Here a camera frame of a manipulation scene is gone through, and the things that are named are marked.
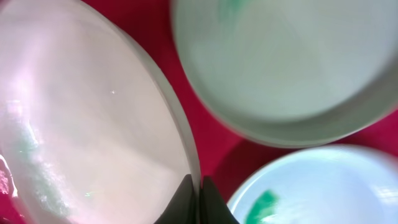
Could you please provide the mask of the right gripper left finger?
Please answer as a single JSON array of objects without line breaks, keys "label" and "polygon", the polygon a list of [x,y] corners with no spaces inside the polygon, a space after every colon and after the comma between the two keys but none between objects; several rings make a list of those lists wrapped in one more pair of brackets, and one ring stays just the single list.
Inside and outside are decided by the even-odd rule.
[{"label": "right gripper left finger", "polygon": [[197,200],[192,176],[187,174],[181,181],[164,212],[154,224],[196,224]]}]

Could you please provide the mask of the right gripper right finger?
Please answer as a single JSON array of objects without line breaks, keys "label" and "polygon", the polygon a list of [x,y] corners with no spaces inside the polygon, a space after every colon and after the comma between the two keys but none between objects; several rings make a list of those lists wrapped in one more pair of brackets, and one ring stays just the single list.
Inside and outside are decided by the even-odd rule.
[{"label": "right gripper right finger", "polygon": [[210,176],[203,178],[199,204],[201,224],[239,224]]}]

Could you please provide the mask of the white plate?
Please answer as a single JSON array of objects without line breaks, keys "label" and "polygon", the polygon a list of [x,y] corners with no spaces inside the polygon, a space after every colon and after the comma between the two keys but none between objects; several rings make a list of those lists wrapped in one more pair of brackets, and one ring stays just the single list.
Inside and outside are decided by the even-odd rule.
[{"label": "white plate", "polygon": [[27,223],[155,223],[187,174],[198,202],[173,88],[83,1],[1,2],[1,160]]}]

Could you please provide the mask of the mint green plate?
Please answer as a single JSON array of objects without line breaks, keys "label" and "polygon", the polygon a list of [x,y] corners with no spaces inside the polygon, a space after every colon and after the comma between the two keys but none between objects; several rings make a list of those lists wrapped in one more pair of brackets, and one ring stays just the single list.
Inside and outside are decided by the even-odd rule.
[{"label": "mint green plate", "polygon": [[397,107],[397,0],[175,0],[194,92],[233,131],[298,148]]}]

